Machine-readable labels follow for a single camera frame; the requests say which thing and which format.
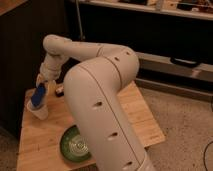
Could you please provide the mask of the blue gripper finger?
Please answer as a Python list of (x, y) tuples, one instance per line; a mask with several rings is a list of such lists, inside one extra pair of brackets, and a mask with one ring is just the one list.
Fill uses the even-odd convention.
[(34, 107), (37, 107), (40, 105), (42, 99), (44, 98), (46, 93), (46, 88), (43, 83), (40, 83), (38, 87), (35, 89), (34, 94), (31, 97), (31, 102)]

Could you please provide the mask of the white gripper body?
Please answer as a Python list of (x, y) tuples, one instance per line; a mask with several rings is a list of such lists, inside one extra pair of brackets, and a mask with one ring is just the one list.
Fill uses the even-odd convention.
[(57, 80), (61, 74), (62, 66), (66, 62), (66, 56), (47, 53), (44, 61), (41, 63), (39, 74), (36, 79), (36, 85)]

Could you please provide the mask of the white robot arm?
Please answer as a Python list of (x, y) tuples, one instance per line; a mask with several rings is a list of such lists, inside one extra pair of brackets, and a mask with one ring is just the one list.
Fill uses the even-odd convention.
[(117, 97), (138, 73), (136, 53), (53, 34), (45, 36), (43, 47), (42, 82), (58, 79), (69, 59), (79, 61), (64, 77), (64, 97), (99, 171), (156, 171)]

